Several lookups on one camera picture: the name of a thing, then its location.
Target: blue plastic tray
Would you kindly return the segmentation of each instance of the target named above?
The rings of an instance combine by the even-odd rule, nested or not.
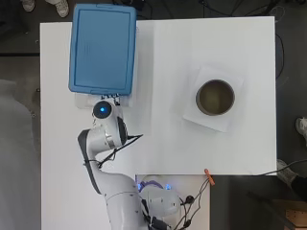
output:
[[[69,89],[129,95],[132,87],[136,11],[108,4],[77,4],[74,11]]]

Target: white sneaker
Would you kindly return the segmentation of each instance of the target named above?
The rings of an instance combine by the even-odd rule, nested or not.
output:
[[[297,132],[305,138],[306,146],[307,146],[307,119],[297,118],[295,121],[295,127],[296,127]]]
[[[277,169],[281,170],[285,168],[287,164],[282,160],[277,160]],[[287,168],[283,171],[280,171],[277,173],[277,177],[282,180],[284,183],[286,183],[291,188],[291,183],[296,178],[297,174],[293,172],[290,168]]]
[[[35,0],[22,0],[21,3],[26,12],[32,12],[35,9]]]
[[[65,17],[69,13],[68,3],[66,0],[60,0],[60,2],[56,4],[56,8],[60,17]]]

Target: white table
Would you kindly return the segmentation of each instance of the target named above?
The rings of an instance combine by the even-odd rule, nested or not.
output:
[[[136,106],[126,108],[124,116],[130,134],[145,135],[120,152],[107,170],[131,177],[202,174],[204,168],[214,174],[274,170],[273,18],[141,21],[138,28]],[[81,130],[92,126],[92,117],[91,111],[74,106],[68,90],[70,33],[71,23],[40,27],[42,229],[109,229],[105,203],[90,184],[77,143]],[[175,100],[182,96],[178,92],[186,77],[208,61],[246,77],[243,109],[228,133],[184,121]],[[191,229],[209,227],[209,190],[202,200],[206,215]]]

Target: white square plate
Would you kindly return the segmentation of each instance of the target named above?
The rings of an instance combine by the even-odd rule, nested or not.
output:
[[[212,80],[222,80],[227,82],[232,87],[235,95],[234,104],[229,111],[218,116],[203,114],[196,104],[196,95],[199,89],[206,82]],[[217,69],[208,65],[202,66],[194,84],[192,84],[192,87],[189,89],[189,96],[185,106],[183,118],[205,127],[211,127],[218,131],[227,132],[232,115],[237,107],[236,102],[240,97],[243,81],[243,78],[236,76],[234,73],[230,73],[229,71],[226,72],[223,69]]]

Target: orange clip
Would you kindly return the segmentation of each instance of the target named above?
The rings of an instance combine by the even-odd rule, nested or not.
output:
[[[208,169],[204,169],[204,173],[207,175],[208,180],[209,180],[211,186],[215,185],[215,182],[214,182],[212,176],[210,175],[209,170]]]

